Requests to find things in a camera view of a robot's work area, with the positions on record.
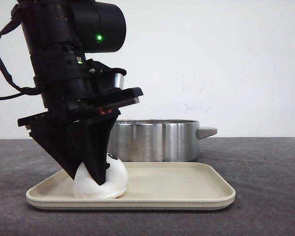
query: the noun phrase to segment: green indicator light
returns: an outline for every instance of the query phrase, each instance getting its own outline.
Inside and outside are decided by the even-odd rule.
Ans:
[[[103,36],[100,35],[100,34],[96,35],[95,38],[96,38],[96,40],[97,40],[98,42],[103,41]]]

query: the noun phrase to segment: plastic tray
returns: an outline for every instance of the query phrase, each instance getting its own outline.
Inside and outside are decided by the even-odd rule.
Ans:
[[[116,199],[82,199],[61,170],[26,193],[45,210],[217,210],[229,206],[235,190],[211,167],[191,162],[126,162],[128,186]]]

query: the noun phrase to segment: silver pot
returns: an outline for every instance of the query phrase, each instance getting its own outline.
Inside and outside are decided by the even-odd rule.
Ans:
[[[199,128],[196,120],[117,120],[108,152],[122,161],[191,161],[199,157],[198,140],[216,133],[215,128]]]

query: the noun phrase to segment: gray tabletop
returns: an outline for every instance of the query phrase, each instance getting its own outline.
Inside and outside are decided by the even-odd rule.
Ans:
[[[25,192],[60,169],[32,140],[0,141],[0,235],[295,235],[295,138],[209,138],[201,157],[235,190],[219,211],[43,211]]]

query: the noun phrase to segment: white wall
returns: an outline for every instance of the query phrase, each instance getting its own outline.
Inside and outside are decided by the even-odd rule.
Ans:
[[[15,0],[0,0],[0,29]],[[119,118],[198,119],[219,137],[295,137],[295,0],[110,0],[127,38],[87,55],[127,69],[139,105]],[[14,80],[33,86],[21,29],[0,42]],[[14,94],[0,74],[0,95]],[[44,111],[40,96],[0,101],[0,139],[28,138],[17,119]]]

